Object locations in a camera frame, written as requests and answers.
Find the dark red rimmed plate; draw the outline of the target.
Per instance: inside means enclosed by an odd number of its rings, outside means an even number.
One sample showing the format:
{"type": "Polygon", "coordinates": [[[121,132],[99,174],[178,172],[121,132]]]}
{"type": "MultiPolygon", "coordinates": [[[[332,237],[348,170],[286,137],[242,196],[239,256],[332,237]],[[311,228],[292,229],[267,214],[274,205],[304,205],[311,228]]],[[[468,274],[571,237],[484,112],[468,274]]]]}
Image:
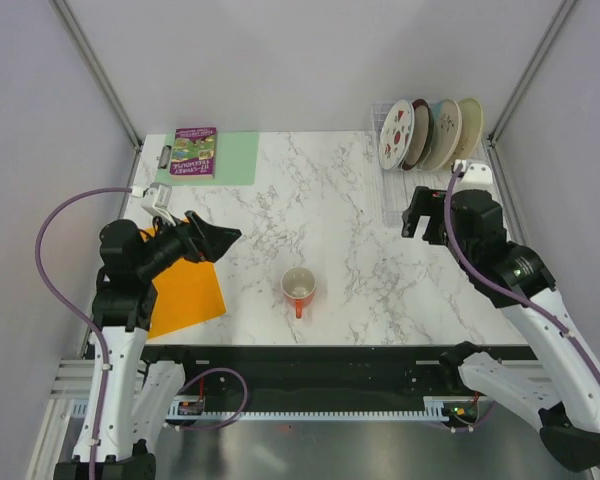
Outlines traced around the dark red rimmed plate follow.
{"type": "Polygon", "coordinates": [[[429,103],[417,99],[413,103],[414,128],[412,141],[401,165],[403,171],[414,169],[429,154],[433,136],[434,118],[429,103]]]}

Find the watermelon pattern white plate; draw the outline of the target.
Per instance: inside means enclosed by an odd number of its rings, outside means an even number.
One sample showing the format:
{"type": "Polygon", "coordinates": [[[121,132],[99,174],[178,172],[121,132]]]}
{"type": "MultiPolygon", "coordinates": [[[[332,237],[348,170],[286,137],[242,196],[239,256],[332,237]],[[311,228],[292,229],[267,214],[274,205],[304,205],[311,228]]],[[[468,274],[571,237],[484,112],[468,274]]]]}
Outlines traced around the watermelon pattern white plate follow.
{"type": "Polygon", "coordinates": [[[382,125],[378,154],[383,170],[401,166],[412,141],[414,108],[408,100],[397,101],[387,113],[382,125]]]}

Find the blue and cream plate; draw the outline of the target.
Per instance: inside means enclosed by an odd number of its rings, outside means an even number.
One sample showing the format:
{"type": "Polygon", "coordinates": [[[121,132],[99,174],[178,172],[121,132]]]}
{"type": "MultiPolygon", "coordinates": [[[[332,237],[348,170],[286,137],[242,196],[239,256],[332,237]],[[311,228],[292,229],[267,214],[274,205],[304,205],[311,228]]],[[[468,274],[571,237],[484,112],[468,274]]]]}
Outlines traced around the blue and cream plate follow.
{"type": "Polygon", "coordinates": [[[462,130],[461,110],[455,100],[444,99],[438,102],[432,112],[434,130],[431,150],[421,164],[424,171],[441,169],[449,161],[462,130]]]}

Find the cream yellow plate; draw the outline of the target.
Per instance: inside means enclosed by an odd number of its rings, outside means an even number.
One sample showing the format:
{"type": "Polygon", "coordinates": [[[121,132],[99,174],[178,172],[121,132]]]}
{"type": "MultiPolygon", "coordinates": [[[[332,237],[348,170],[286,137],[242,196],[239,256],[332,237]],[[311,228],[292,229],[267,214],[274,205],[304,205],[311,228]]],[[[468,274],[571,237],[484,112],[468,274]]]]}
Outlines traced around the cream yellow plate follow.
{"type": "Polygon", "coordinates": [[[460,137],[454,152],[449,158],[452,164],[456,160],[470,159],[482,137],[484,128],[484,110],[476,98],[465,98],[459,101],[462,118],[460,137]]]}

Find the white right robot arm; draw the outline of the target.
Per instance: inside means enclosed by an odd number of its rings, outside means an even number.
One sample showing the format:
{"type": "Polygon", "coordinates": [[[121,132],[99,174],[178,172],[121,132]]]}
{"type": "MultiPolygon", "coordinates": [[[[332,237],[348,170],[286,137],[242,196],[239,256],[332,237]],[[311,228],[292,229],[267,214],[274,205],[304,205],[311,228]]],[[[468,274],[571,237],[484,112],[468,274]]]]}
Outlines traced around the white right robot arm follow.
{"type": "Polygon", "coordinates": [[[600,363],[577,331],[539,255],[511,241],[501,205],[485,190],[416,187],[403,212],[402,236],[421,218],[423,239],[446,247],[474,288],[524,337],[550,379],[542,387],[464,341],[443,353],[438,381],[447,392],[477,391],[532,426],[564,468],[600,467],[600,363]]]}

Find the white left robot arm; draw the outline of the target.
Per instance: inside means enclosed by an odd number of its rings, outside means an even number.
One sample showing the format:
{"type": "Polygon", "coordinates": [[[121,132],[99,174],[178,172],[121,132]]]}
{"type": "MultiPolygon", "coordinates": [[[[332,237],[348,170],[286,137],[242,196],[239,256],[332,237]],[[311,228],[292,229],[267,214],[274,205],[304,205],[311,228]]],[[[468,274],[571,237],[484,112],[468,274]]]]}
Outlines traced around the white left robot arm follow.
{"type": "Polygon", "coordinates": [[[158,360],[148,366],[143,386],[136,385],[158,298],[154,280],[179,260],[216,262],[241,235],[192,211],[184,220],[159,222],[149,239],[127,219],[102,229],[87,411],[72,457],[56,464],[54,478],[154,478],[155,444],[168,410],[176,395],[191,392],[200,378],[198,367],[187,360],[158,360]]]}

